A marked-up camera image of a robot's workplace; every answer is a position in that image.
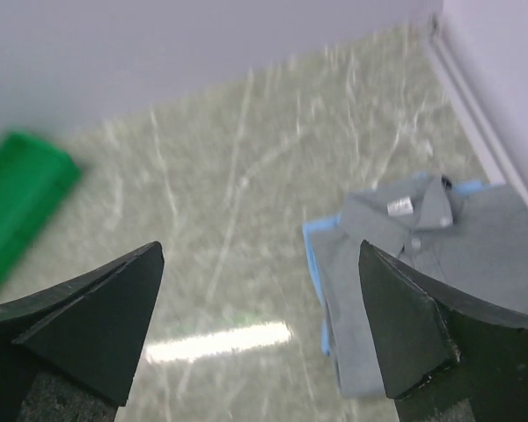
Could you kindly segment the grey long sleeve shirt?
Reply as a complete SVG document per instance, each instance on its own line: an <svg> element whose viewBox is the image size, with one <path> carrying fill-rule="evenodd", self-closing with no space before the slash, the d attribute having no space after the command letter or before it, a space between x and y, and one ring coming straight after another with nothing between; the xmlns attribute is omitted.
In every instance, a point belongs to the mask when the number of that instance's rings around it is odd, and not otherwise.
<svg viewBox="0 0 528 422"><path fill-rule="evenodd" d="M384 392L358 274L362 242L415 270L528 315L528 208L508 185L467 196L442 175L371 196L345 197L337 232L319 241L326 314L321 347L341 394Z"/></svg>

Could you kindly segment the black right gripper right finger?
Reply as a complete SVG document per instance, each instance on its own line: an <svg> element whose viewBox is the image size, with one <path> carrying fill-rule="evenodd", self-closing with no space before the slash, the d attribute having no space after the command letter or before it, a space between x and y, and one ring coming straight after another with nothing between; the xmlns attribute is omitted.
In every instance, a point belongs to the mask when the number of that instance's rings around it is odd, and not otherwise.
<svg viewBox="0 0 528 422"><path fill-rule="evenodd" d="M358 269L385 394L401 421L528 421L528 315L368 242Z"/></svg>

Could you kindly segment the light blue shirt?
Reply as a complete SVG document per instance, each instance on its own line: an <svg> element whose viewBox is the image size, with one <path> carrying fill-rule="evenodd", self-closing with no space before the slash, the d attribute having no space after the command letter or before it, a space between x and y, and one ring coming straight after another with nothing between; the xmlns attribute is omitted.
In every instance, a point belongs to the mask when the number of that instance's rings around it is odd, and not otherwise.
<svg viewBox="0 0 528 422"><path fill-rule="evenodd" d="M417 181L429 178L425 173L421 173L414 178L408 178L384 184L380 188L376 189L365 189L361 191L355 191L349 194L349 196L358 196L359 194L365 194L371 196L373 193L385 193L389 188L400 188L403 189L407 185L417 185ZM459 183L452 186L452 189L460 196L467 196L470 193L475 193L483 190L486 185L480 180L470 180L463 183ZM311 276L312 284L315 288L316 295L323 308L326 308L325 299L323 295L322 272L319 266L319 241L326 235L332 235L337 232L337 228L341 223L341 213L336 215L329 215L322 217L317 220L304 222L302 225L304 246L306 250L307 262L309 267L309 273Z"/></svg>

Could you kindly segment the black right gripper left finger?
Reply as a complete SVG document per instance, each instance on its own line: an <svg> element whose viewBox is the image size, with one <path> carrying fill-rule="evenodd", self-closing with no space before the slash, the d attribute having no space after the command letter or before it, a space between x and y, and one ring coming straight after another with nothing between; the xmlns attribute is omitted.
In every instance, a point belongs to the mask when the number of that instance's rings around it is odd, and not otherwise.
<svg viewBox="0 0 528 422"><path fill-rule="evenodd" d="M0 421L113 421L128 401L164 265L155 241L0 304Z"/></svg>

